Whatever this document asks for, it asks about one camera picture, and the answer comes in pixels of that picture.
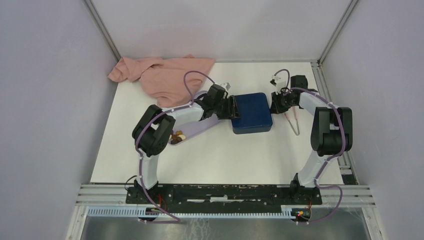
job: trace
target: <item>cable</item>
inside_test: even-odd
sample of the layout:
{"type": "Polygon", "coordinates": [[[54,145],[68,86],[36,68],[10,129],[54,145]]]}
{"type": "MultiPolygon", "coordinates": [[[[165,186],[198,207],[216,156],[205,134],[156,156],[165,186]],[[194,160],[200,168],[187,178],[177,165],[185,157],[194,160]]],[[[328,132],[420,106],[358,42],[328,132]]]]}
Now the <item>cable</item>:
{"type": "Polygon", "coordinates": [[[298,217],[301,217],[301,218],[305,219],[306,221],[309,221],[309,219],[310,219],[310,218],[306,218],[306,217],[304,217],[302,215],[299,215],[298,217]]]}
{"type": "Polygon", "coordinates": [[[165,199],[163,199],[163,197],[160,195],[160,194],[158,194],[157,195],[158,197],[159,197],[159,203],[162,205],[162,202],[164,203],[164,205],[165,205],[165,210],[167,209],[167,201],[165,201],[165,199]]]}
{"type": "Polygon", "coordinates": [[[176,221],[174,221],[174,220],[166,220],[166,221],[144,221],[145,223],[151,223],[151,224],[178,224],[178,223],[181,223],[181,219],[180,218],[178,218],[178,217],[176,217],[176,216],[174,216],[174,215],[172,215],[171,213],[169,213],[169,212],[167,212],[166,210],[164,210],[164,209],[162,209],[159,205],[157,205],[156,203],[155,203],[155,201],[153,201],[153,199],[149,196],[149,193],[147,192],[147,189],[146,189],[146,186],[145,186],[145,183],[143,182],[143,180],[142,180],[142,178],[143,178],[143,158],[144,158],[144,155],[143,155],[143,152],[138,148],[138,146],[139,146],[139,144],[140,144],[140,140],[142,139],[142,136],[145,134],[145,132],[146,132],[146,130],[153,124],[153,122],[154,121],[156,121],[158,118],[160,118],[162,115],[165,115],[165,114],[168,114],[168,113],[171,113],[171,112],[173,112],[173,111],[178,111],[178,110],[181,110],[181,109],[186,109],[186,108],[190,108],[191,106],[190,105],[184,105],[184,106],[180,106],[180,107],[176,107],[176,108],[172,108],[172,109],[169,109],[169,110],[166,110],[166,111],[163,111],[163,112],[161,112],[161,113],[159,113],[158,115],[156,115],[154,118],[152,118],[148,123],[147,123],[147,125],[146,125],[146,127],[144,127],[142,130],[141,130],[141,132],[140,132],[140,134],[138,135],[138,137],[137,137],[137,140],[135,141],[135,150],[137,151],[137,153],[140,155],[140,159],[139,159],[139,169],[138,169],[138,171],[139,171],[139,175],[137,176],[137,178],[138,178],[138,180],[139,180],[139,182],[140,182],[140,184],[141,184],[141,187],[143,188],[143,192],[144,192],[144,195],[147,197],[147,199],[149,200],[149,202],[152,204],[152,205],[154,205],[157,209],[159,209],[162,213],[164,213],[164,214],[166,214],[166,215],[168,215],[168,216],[170,216],[171,218],[173,218],[173,219],[175,219],[176,221]]]}
{"type": "Polygon", "coordinates": [[[310,196],[310,198],[309,198],[309,205],[307,206],[307,210],[311,210],[311,207],[312,207],[312,195],[310,196]]]}
{"type": "Polygon", "coordinates": [[[285,68],[280,69],[280,70],[278,70],[276,73],[274,73],[274,76],[277,76],[277,74],[279,74],[279,73],[281,73],[281,72],[283,72],[283,71],[287,72],[287,84],[286,84],[286,85],[285,85],[285,87],[284,87],[284,88],[282,88],[282,89],[287,89],[287,87],[289,86],[289,82],[290,82],[290,72],[289,72],[289,70],[287,70],[287,69],[285,69],[285,68]]]}
{"type": "Polygon", "coordinates": [[[150,122],[147,123],[146,127],[142,129],[142,131],[140,132],[140,134],[137,137],[137,140],[135,141],[135,150],[138,152],[138,154],[140,155],[140,159],[139,159],[139,175],[138,180],[141,184],[141,187],[143,189],[143,192],[145,194],[145,196],[147,197],[147,199],[149,200],[149,202],[151,204],[153,204],[157,209],[159,209],[162,213],[170,216],[171,218],[175,219],[175,221],[171,220],[171,221],[144,221],[145,223],[152,223],[152,224],[177,224],[177,223],[181,223],[181,219],[172,215],[171,213],[167,212],[165,209],[162,209],[160,206],[158,206],[155,201],[153,201],[153,199],[149,196],[149,193],[147,192],[146,186],[144,184],[144,182],[142,181],[143,178],[143,152],[138,148],[139,144],[140,144],[140,140],[142,139],[142,136],[145,134],[146,130],[153,124],[154,121],[156,121],[156,119],[160,118],[162,115],[165,115],[167,113],[171,113],[173,111],[178,111],[178,110],[182,110],[182,109],[186,109],[186,108],[190,108],[194,103],[194,95],[193,93],[190,91],[189,86],[187,85],[187,75],[190,73],[197,73],[197,74],[201,74],[203,76],[205,76],[207,79],[209,79],[213,84],[215,84],[215,81],[212,80],[212,78],[210,78],[208,75],[204,74],[201,71],[196,71],[196,70],[190,70],[188,72],[186,72],[184,74],[183,77],[183,81],[184,81],[184,86],[187,89],[188,93],[190,94],[190,98],[191,98],[191,103],[190,105],[184,105],[184,106],[180,106],[180,107],[176,107],[176,108],[172,108],[166,111],[163,111],[161,113],[159,113],[158,115],[156,115],[154,118],[152,118],[150,120],[150,122]]]}
{"type": "Polygon", "coordinates": [[[332,156],[329,156],[325,160],[324,164],[319,169],[318,173],[315,176],[315,179],[313,180],[313,183],[315,184],[315,187],[317,187],[319,189],[337,188],[340,191],[340,197],[338,199],[338,202],[335,205],[334,209],[327,216],[324,216],[324,217],[322,217],[320,219],[308,221],[307,223],[301,222],[301,224],[318,223],[318,222],[321,222],[321,221],[326,220],[327,218],[331,217],[337,211],[337,209],[339,209],[339,206],[342,203],[343,189],[339,185],[320,186],[318,184],[318,182],[317,182],[317,179],[321,176],[321,174],[323,173],[324,169],[329,164],[330,160],[341,156],[343,154],[343,152],[345,151],[345,149],[346,149],[345,129],[343,128],[342,119],[340,117],[340,114],[339,114],[339,112],[337,111],[337,108],[333,105],[332,102],[329,102],[327,99],[325,99],[324,97],[320,96],[316,92],[314,93],[314,92],[311,92],[309,90],[306,90],[306,89],[303,89],[303,88],[300,88],[300,87],[292,87],[292,88],[290,88],[290,90],[288,90],[287,92],[283,93],[283,96],[286,96],[287,94],[291,93],[293,90],[298,90],[298,91],[302,91],[302,92],[305,92],[307,94],[313,95],[316,98],[318,98],[319,100],[321,100],[323,103],[325,103],[327,106],[329,106],[330,108],[332,108],[332,110],[335,113],[335,117],[337,118],[338,126],[339,126],[339,129],[340,129],[340,134],[341,134],[341,150],[338,153],[336,153],[336,154],[334,154],[332,156]]]}
{"type": "Polygon", "coordinates": [[[187,89],[187,91],[188,91],[188,94],[190,94],[190,98],[191,98],[191,103],[190,103],[190,105],[192,106],[193,104],[195,104],[195,96],[193,95],[193,93],[192,93],[192,91],[190,91],[190,88],[189,88],[189,86],[187,85],[187,75],[188,74],[191,74],[191,73],[197,73],[197,74],[201,74],[201,75],[203,75],[204,77],[206,77],[207,79],[209,79],[213,84],[215,84],[215,81],[214,80],[212,80],[212,78],[210,78],[208,75],[206,75],[206,74],[204,74],[203,72],[201,72],[201,71],[196,71],[196,70],[190,70],[190,71],[188,71],[188,72],[186,72],[185,74],[184,74],[184,77],[183,77],[183,81],[184,81],[184,86],[185,86],[185,89],[187,89]]]}
{"type": "Polygon", "coordinates": [[[128,191],[127,183],[128,183],[131,179],[136,178],[136,177],[137,177],[137,175],[134,175],[134,176],[132,176],[132,177],[128,178],[128,180],[127,180],[127,181],[125,182],[125,184],[123,185],[123,188],[124,188],[125,190],[127,190],[127,191],[128,191]]]}

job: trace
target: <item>white wall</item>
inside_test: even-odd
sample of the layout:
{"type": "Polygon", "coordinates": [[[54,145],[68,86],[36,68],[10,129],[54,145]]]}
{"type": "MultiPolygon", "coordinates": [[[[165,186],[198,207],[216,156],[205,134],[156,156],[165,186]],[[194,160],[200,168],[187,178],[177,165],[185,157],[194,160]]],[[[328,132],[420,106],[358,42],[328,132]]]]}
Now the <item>white wall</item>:
{"type": "Polygon", "coordinates": [[[90,178],[115,60],[80,0],[0,3],[0,239],[60,240],[90,178]]]}
{"type": "Polygon", "coordinates": [[[350,0],[93,0],[130,58],[316,60],[350,0]]]}
{"type": "Polygon", "coordinates": [[[361,1],[323,65],[389,239],[423,239],[424,1],[361,1]]]}

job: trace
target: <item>blue container lid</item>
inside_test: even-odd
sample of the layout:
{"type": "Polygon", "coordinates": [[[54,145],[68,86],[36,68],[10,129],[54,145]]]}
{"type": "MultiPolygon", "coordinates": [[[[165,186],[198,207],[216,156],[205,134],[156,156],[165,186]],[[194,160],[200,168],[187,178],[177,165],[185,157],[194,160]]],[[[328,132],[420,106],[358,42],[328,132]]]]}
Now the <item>blue container lid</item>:
{"type": "Polygon", "coordinates": [[[234,97],[241,115],[241,118],[231,119],[235,134],[261,133],[271,129],[273,119],[265,93],[249,93],[234,97]]]}

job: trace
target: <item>pink cloth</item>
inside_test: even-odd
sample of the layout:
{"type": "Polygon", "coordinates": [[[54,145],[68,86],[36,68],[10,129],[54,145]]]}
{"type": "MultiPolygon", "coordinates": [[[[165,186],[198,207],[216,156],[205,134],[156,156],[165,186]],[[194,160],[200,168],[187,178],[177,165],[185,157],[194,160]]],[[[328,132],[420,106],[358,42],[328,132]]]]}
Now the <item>pink cloth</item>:
{"type": "MultiPolygon", "coordinates": [[[[157,98],[159,107],[171,108],[186,104],[190,100],[183,82],[184,74],[190,70],[209,74],[214,63],[214,59],[195,58],[191,54],[183,58],[165,60],[161,57],[137,60],[122,57],[107,77],[118,83],[126,79],[131,82],[140,79],[144,92],[157,98]]],[[[190,73],[186,82],[190,91],[195,94],[202,87],[204,80],[202,75],[190,73]]]]}

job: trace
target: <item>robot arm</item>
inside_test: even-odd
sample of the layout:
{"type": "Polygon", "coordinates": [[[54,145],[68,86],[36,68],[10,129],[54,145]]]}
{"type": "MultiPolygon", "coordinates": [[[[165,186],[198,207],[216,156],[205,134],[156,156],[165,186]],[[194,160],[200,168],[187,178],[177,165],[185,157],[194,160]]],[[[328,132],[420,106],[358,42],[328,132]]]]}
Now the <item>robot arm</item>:
{"type": "MultiPolygon", "coordinates": [[[[281,81],[271,81],[277,87],[277,91],[271,94],[272,104],[271,113],[281,114],[289,110],[290,107],[299,106],[313,115],[312,132],[310,143],[312,152],[299,173],[296,174],[292,184],[297,188],[314,188],[316,183],[319,185],[323,173],[328,164],[336,158],[330,159],[342,149],[342,134],[336,113],[329,104],[322,101],[319,94],[314,89],[308,89],[308,81],[303,75],[291,77],[291,88],[296,90],[281,92],[281,86],[286,83],[281,81]]],[[[344,129],[345,151],[352,148],[352,110],[348,107],[338,107],[333,104],[337,113],[340,115],[341,123],[344,129]]]]}
{"type": "Polygon", "coordinates": [[[132,131],[132,137],[137,144],[137,138],[142,130],[147,128],[137,146],[142,153],[142,156],[140,156],[142,161],[140,161],[141,165],[139,168],[142,181],[147,190],[158,182],[159,154],[167,146],[175,127],[190,122],[203,121],[214,114],[220,120],[240,117],[234,96],[228,96],[227,90],[229,88],[230,85],[228,83],[213,84],[207,93],[199,96],[194,102],[174,108],[162,109],[156,105],[151,105],[147,108],[132,131]],[[157,125],[157,128],[154,129],[149,123],[163,112],[168,113],[161,115],[153,122],[154,125],[157,125]]]}

